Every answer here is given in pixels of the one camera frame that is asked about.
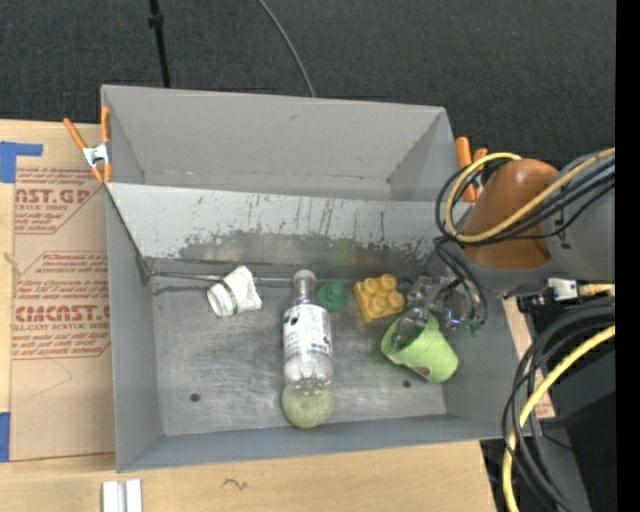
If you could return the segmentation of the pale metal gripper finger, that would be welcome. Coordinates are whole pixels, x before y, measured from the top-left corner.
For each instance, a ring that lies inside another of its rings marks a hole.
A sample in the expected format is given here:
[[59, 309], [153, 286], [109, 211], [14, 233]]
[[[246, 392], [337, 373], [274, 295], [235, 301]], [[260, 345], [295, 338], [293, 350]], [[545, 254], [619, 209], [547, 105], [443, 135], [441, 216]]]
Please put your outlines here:
[[426, 328], [429, 314], [425, 310], [407, 310], [399, 318], [399, 322], [392, 335], [392, 345], [395, 349], [402, 349], [410, 344]]
[[406, 294], [405, 313], [410, 318], [427, 320], [433, 301], [434, 282], [431, 278], [420, 277], [410, 286]]

